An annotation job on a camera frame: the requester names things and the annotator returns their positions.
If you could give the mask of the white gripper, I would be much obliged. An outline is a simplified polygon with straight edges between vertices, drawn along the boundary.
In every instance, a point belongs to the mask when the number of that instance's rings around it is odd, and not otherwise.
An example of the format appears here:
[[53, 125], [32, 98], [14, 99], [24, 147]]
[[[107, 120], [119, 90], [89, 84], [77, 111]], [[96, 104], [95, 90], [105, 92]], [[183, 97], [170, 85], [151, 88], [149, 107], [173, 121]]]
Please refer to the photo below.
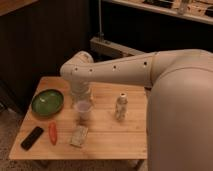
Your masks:
[[91, 100], [91, 88], [88, 82], [71, 82], [70, 95], [72, 103], [76, 104], [78, 101]]

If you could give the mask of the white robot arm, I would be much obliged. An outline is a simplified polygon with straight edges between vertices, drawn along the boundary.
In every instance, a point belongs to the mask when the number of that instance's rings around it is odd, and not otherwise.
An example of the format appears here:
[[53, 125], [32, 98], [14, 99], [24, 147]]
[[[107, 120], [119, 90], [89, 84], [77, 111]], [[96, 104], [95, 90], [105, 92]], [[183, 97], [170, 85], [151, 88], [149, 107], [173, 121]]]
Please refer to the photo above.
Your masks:
[[85, 51], [60, 68], [75, 92], [90, 82], [138, 85], [147, 104], [149, 171], [213, 171], [213, 53], [184, 49], [95, 63]]

